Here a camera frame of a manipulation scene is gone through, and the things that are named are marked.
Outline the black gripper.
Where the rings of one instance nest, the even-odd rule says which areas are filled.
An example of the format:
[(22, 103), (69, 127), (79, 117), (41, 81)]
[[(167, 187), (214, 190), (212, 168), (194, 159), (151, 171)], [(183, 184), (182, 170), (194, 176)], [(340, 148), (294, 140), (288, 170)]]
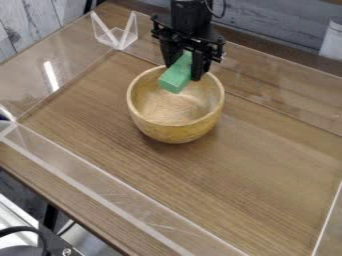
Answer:
[(165, 64), (170, 67), (183, 51), (193, 53), (192, 79), (200, 81), (210, 70), (212, 62), (221, 62), (225, 55), (225, 37), (216, 31), (210, 21), (197, 23), (190, 18), (175, 19), (173, 15), (151, 16), (151, 34), (159, 40)]

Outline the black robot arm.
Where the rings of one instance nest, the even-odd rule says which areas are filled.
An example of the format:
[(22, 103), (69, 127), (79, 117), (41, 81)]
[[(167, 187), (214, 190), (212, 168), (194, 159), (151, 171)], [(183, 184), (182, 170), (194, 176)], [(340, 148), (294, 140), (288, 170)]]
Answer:
[(167, 67), (179, 60), (185, 51), (193, 56), (192, 80), (200, 81), (210, 71), (212, 62), (222, 62), (225, 37), (216, 31), (213, 18), (222, 18), (226, 10), (217, 15), (214, 0), (171, 0), (167, 14), (153, 14), (151, 34), (161, 43)]

